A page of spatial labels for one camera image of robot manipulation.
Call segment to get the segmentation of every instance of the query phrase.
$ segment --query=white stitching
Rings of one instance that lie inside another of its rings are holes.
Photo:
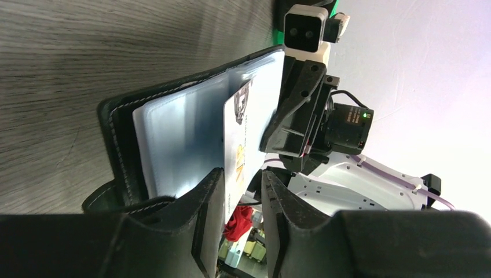
[[[88,209],[90,209],[90,207],[92,206],[92,204],[97,201],[97,199],[99,199],[104,193],[108,192],[109,190],[113,189],[114,187],[116,187],[116,185],[112,185],[111,187],[109,187],[108,189],[102,191],[102,193],[99,194],[99,196],[97,196],[94,200],[92,200],[92,202],[90,202],[90,204],[87,206]]]
[[[173,91],[182,89],[183,87],[192,86],[192,85],[194,85],[194,84],[196,84],[198,82],[201,82],[201,81],[204,81],[204,80],[213,78],[213,77],[215,77],[215,76],[217,76],[219,74],[221,74],[221,72],[218,73],[218,74],[215,74],[213,76],[208,76],[208,77],[206,77],[204,79],[200,79],[200,80],[197,80],[197,81],[191,81],[191,82],[184,83],[183,85],[181,85],[181,86],[179,86],[177,88],[171,89],[171,90],[162,91],[162,92],[153,94],[151,96],[141,98],[139,100],[134,100],[134,101],[131,101],[129,103],[122,104],[122,105],[114,108],[111,111],[111,113],[109,113],[109,126],[111,128],[112,141],[114,142],[114,145],[116,147],[116,152],[118,153],[119,165],[121,166],[121,171],[123,172],[124,185],[126,187],[126,191],[128,192],[128,198],[130,199],[130,203],[133,203],[133,194],[132,194],[132,192],[130,190],[130,184],[128,182],[128,175],[126,174],[126,168],[124,167],[123,157],[122,157],[121,151],[119,149],[118,137],[116,136],[116,129],[114,128],[114,124],[113,124],[113,121],[112,121],[112,115],[114,114],[114,112],[116,112],[116,110],[119,109],[119,108],[123,108],[123,107],[129,106],[129,105],[135,104],[135,103],[139,103],[141,101],[149,100],[150,98],[158,97],[158,96],[161,96],[162,94],[170,93],[170,92],[173,92]]]
[[[159,206],[161,204],[165,204],[165,203],[170,203],[170,202],[160,202],[160,203],[156,203],[156,204],[153,204],[151,206],[148,206],[148,207],[144,207],[144,208],[139,208],[138,210],[133,210],[133,211],[130,211],[129,214],[134,214],[134,213],[139,213],[141,211],[145,211],[147,209],[151,209],[153,207],[156,207],[156,206]]]

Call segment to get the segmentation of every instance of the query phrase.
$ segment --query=white wall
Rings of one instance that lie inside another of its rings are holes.
[[[491,222],[491,1],[340,0],[328,72],[375,110],[364,154]],[[339,96],[336,101],[349,102]]]

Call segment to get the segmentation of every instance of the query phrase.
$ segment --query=black cable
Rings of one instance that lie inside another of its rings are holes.
[[[239,203],[237,206],[238,207],[248,207],[248,206],[257,206],[261,204],[261,202],[255,202],[255,203]]]
[[[334,92],[331,92],[331,95],[334,96],[336,94],[345,94],[347,95],[351,100],[353,100],[356,104],[358,104],[359,107],[363,108],[368,108],[365,104],[361,103],[354,95],[352,95],[350,92],[345,91],[345,90],[337,90]]]

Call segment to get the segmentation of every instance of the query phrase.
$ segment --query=red object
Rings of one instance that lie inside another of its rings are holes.
[[[233,211],[232,217],[230,218],[227,225],[225,225],[225,230],[223,230],[223,235],[230,242],[236,242],[239,238],[247,233],[252,227],[252,207],[247,206],[237,206]]]

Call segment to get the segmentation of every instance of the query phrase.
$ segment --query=green object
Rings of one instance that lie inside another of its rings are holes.
[[[334,6],[332,7],[332,11],[329,17],[332,17],[336,14],[336,9],[338,8],[338,4],[339,4],[339,0],[335,0]],[[281,32],[280,30],[274,29],[273,45],[282,45],[284,41],[285,41],[285,34],[283,34],[283,32]]]

